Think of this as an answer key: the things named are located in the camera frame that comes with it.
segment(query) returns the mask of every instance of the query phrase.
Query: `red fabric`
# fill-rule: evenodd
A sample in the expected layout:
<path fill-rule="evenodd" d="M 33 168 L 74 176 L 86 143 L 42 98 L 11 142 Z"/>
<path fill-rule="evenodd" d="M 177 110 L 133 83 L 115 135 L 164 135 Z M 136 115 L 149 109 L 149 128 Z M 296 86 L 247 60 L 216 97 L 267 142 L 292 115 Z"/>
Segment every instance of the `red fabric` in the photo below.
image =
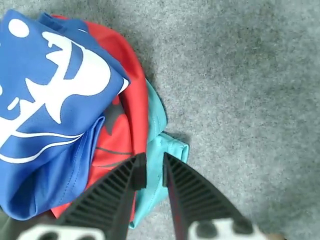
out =
<path fill-rule="evenodd" d="M 63 16 L 55 15 L 54 17 L 67 19 Z M 105 26 L 92 22 L 86 22 L 86 24 L 89 33 L 102 48 L 121 63 L 130 79 L 127 89 L 112 102 L 114 105 L 121 103 L 125 114 L 119 115 L 115 120 L 111 134 L 107 132 L 105 126 L 100 132 L 86 185 L 87 189 L 116 167 L 117 163 L 147 151 L 148 90 L 144 71 L 126 39 Z M 135 202 L 136 198 L 133 201 L 131 221 L 134 218 Z M 51 210 L 58 218 L 70 204 L 67 203 Z"/>

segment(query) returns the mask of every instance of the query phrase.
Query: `blue shirt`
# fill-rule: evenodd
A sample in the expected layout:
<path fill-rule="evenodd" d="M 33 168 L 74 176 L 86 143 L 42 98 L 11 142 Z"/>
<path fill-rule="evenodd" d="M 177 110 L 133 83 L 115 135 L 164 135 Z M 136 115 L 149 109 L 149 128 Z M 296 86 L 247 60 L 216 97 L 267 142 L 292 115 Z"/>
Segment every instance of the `blue shirt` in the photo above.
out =
<path fill-rule="evenodd" d="M 102 112 L 130 83 L 83 21 L 48 19 L 0 24 L 0 206 L 17 220 L 83 192 Z"/>

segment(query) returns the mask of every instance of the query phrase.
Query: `clothing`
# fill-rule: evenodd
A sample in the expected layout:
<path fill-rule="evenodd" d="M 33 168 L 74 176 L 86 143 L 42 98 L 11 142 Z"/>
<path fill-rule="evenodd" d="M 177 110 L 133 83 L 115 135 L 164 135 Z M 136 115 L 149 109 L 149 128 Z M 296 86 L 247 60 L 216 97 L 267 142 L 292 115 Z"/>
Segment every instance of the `clothing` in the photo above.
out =
<path fill-rule="evenodd" d="M 148 93 L 143 69 L 127 41 L 117 32 L 104 26 L 63 16 L 42 14 L 39 22 L 53 28 L 86 29 L 99 45 L 124 67 L 130 86 L 105 109 L 105 122 L 97 140 L 85 189 L 107 174 L 125 159 L 147 150 Z M 56 217 L 70 205 L 66 203 L 52 210 Z M 134 217 L 135 200 L 131 219 Z"/>
<path fill-rule="evenodd" d="M 74 104 L 82 103 L 80 106 L 72 106 L 74 108 L 82 108 L 84 106 L 85 109 L 90 111 L 96 110 L 96 108 L 100 110 L 100 115 L 97 120 L 98 123 L 91 126 L 91 128 L 95 130 L 93 132 L 95 138 L 93 138 L 91 142 L 91 148 L 87 149 L 90 153 L 90 161 L 83 167 L 83 165 L 81 165 L 82 162 L 76 164 L 71 158 L 68 163 L 73 163 L 74 165 L 67 165 L 61 160 L 61 162 L 59 162 L 60 168 L 55 168 L 54 164 L 56 163 L 53 164 L 53 169 L 45 168 L 45 172 L 41 177 L 37 178 L 37 181 L 41 183 L 46 180 L 44 181 L 45 184 L 40 185 L 46 186 L 49 190 L 54 189 L 57 193 L 54 197 L 61 198 L 63 196 L 62 199 L 64 200 L 60 201 L 60 204 L 57 205 L 57 201 L 52 195 L 52 202 L 44 198 L 38 199 L 38 192 L 40 192 L 40 190 L 34 189 L 36 191 L 35 199 L 37 198 L 36 207 L 41 206 L 42 208 L 40 210 L 37 208 L 33 214 L 36 215 L 51 208 L 54 215 L 59 217 L 80 193 L 89 188 L 120 162 L 135 154 L 146 152 L 147 188 L 137 193 L 137 203 L 136 206 L 133 205 L 135 215 L 134 211 L 132 211 L 132 222 L 130 224 L 131 228 L 137 227 L 141 219 L 168 195 L 167 189 L 162 187 L 164 152 L 168 152 L 186 162 L 189 153 L 188 145 L 162 132 L 167 125 L 163 105 L 151 84 L 146 81 L 143 69 L 131 46 L 119 33 L 95 23 L 84 22 L 78 19 L 66 19 L 62 16 L 52 17 L 45 13 L 40 16 L 38 23 L 28 18 L 26 19 L 28 20 L 27 25 L 32 23 L 31 25 L 36 25 L 37 28 L 45 28 L 47 32 L 56 34 L 57 38 L 61 38 L 63 35 L 72 39 L 70 43 L 72 49 L 70 50 L 71 60 L 69 66 L 82 65 L 81 51 L 75 50 L 77 46 L 79 46 L 82 51 L 91 50 L 91 52 L 103 57 L 111 69 L 110 78 L 120 81 L 119 87 L 112 98 L 110 97 L 112 95 L 110 95 L 109 97 L 104 96 L 104 99 L 102 99 L 103 96 L 100 96 L 100 94 L 104 94 L 104 91 L 102 91 L 100 94 L 87 97 L 85 101 L 79 102 L 79 100 L 76 99 L 77 101 L 71 102 Z M 41 30 L 38 30 L 37 33 L 40 35 L 40 40 L 43 41 L 45 36 L 41 36 Z M 72 78 L 72 73 L 70 72 L 72 72 L 72 70 L 75 71 L 76 67 L 71 67 L 70 69 L 67 68 L 64 79 Z M 91 72 L 91 74 L 92 75 L 87 76 L 90 82 L 95 80 L 93 78 L 96 77 L 95 72 Z M 99 99 L 100 101 L 91 102 L 90 99 L 93 97 L 96 97 L 97 100 Z M 41 173 L 44 167 L 39 166 L 39 168 L 38 172 Z M 69 183 L 63 189 L 60 189 L 60 185 L 57 185 L 57 183 L 60 182 L 51 181 L 51 178 L 45 178 L 46 175 L 52 177 L 54 174 L 57 174 L 55 180 L 60 181 L 62 179 L 62 183 L 64 183 L 64 178 L 69 176 L 69 171 L 71 171 L 72 186 L 70 186 Z M 28 194 L 27 197 L 33 194 L 32 189 L 30 192 L 26 192 L 23 186 L 20 187 L 19 190 L 21 191 L 19 195 L 21 199 L 25 199 L 24 193 Z M 41 190 L 44 195 L 46 188 L 41 188 Z M 30 202 L 16 206 L 18 206 L 18 209 L 21 209 L 21 206 L 25 209 L 32 208 Z"/>
<path fill-rule="evenodd" d="M 102 113 L 130 83 L 83 22 L 68 24 L 79 29 L 14 10 L 1 21 L 0 205 L 17 220 L 84 191 Z"/>
<path fill-rule="evenodd" d="M 141 220 L 168 196 L 168 189 L 163 187 L 164 153 L 169 153 L 184 163 L 189 155 L 189 146 L 186 143 L 163 132 L 167 126 L 164 107 L 149 82 L 147 86 L 149 132 L 146 150 L 146 188 L 137 193 L 134 219 L 129 225 L 131 229 L 135 229 Z"/>
<path fill-rule="evenodd" d="M 137 79 L 139 83 L 141 83 L 141 86 L 142 83 L 146 83 L 147 86 L 147 187 L 146 189 L 142 189 L 137 193 L 134 219 L 132 219 L 132 222 L 130 223 L 130 228 L 136 228 L 141 220 L 152 211 L 155 205 L 168 196 L 168 190 L 162 186 L 162 164 L 164 152 L 167 152 L 186 163 L 189 154 L 189 146 L 179 140 L 173 139 L 172 137 L 162 132 L 167 125 L 167 117 L 164 107 L 151 84 L 148 81 L 145 82 L 145 80 L 143 79 L 143 74 L 130 75 L 130 73 L 132 73 L 137 68 L 136 66 L 140 66 L 140 63 L 133 53 L 129 43 L 119 33 L 110 28 L 92 22 L 86 22 L 86 24 L 88 26 L 89 33 L 92 34 L 92 36 L 97 39 L 99 44 L 103 46 L 104 49 L 106 49 L 115 59 L 119 60 L 130 77 L 131 85 L 121 94 L 121 96 L 127 94 L 128 91 L 132 89 L 134 83 L 136 83 L 134 81 L 134 76 L 140 76 Z M 140 90 L 132 91 L 132 93 L 137 93 L 132 95 L 136 97 L 136 99 L 144 96 L 144 94 Z M 139 108 L 139 106 L 146 106 L 146 104 L 140 103 L 140 105 L 137 104 L 136 106 L 137 108 Z M 95 157 L 99 155 L 100 161 L 104 161 L 104 164 L 106 165 L 107 161 L 104 157 L 104 154 L 104 152 L 96 151 Z M 112 163 L 108 164 L 107 166 L 110 170 L 115 167 L 115 165 Z"/>

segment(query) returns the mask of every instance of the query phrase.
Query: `white printed graphic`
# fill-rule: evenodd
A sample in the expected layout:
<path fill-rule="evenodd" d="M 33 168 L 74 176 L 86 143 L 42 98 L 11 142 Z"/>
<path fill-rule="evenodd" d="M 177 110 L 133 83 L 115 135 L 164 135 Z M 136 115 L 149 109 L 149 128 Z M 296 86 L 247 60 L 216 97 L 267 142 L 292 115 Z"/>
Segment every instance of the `white printed graphic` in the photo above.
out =
<path fill-rule="evenodd" d="M 23 21 L 12 19 L 8 24 L 8 29 L 12 35 L 18 38 L 25 38 L 30 34 L 30 30 Z M 35 114 L 42 106 L 45 106 L 50 117 L 57 123 L 61 124 L 61 108 L 64 101 L 72 95 L 93 96 L 101 93 L 110 81 L 110 67 L 106 61 L 96 53 L 84 48 L 82 45 L 72 40 L 51 32 L 43 32 L 42 37 L 47 40 L 48 47 L 58 46 L 61 50 L 48 53 L 45 57 L 57 65 L 57 70 L 51 81 L 47 85 L 40 85 L 25 79 L 28 91 L 32 95 L 34 102 L 16 97 L 8 106 L 8 110 L 12 110 L 16 105 L 20 107 L 20 115 L 9 120 L 0 117 L 0 148 L 6 143 L 10 136 L 19 138 L 34 138 L 41 136 L 53 136 L 69 138 L 70 141 L 54 142 L 44 146 L 35 155 L 24 158 L 13 158 L 0 154 L 0 159 L 8 163 L 27 163 L 36 159 L 43 151 L 54 146 L 62 146 L 75 142 L 82 135 L 62 135 L 52 132 L 41 133 L 23 133 L 17 129 L 22 126 L 33 114 Z M 73 79 L 64 79 L 67 72 L 71 55 L 72 43 L 77 45 L 83 54 L 83 60 L 78 72 Z"/>

